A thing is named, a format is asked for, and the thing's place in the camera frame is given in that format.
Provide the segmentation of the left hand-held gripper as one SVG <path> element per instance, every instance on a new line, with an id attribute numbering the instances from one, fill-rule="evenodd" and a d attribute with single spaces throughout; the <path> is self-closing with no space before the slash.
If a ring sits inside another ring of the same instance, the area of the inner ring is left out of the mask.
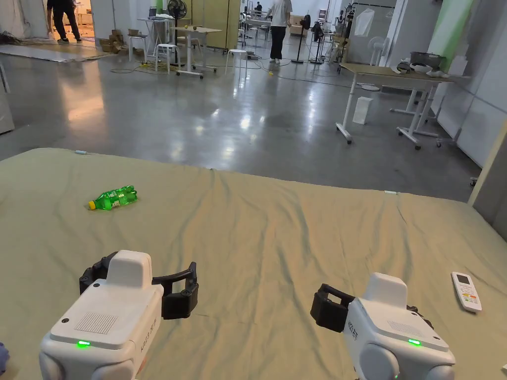
<path id="1" fill-rule="evenodd" d="M 181 292 L 173 284 L 185 281 Z M 44 336 L 39 353 L 45 380 L 134 380 L 161 317 L 190 317 L 198 303 L 197 263 L 152 278 L 151 257 L 121 250 L 88 267 L 80 296 Z"/>

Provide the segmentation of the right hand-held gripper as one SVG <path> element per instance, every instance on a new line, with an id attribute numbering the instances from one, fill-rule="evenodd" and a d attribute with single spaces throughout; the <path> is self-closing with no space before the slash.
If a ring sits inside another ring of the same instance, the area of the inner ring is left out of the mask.
<path id="1" fill-rule="evenodd" d="M 321 284 L 310 315 L 321 328 L 344 331 L 360 380 L 455 379 L 456 359 L 449 346 L 417 306 L 406 302 L 401 279 L 373 273 L 356 298 Z"/>

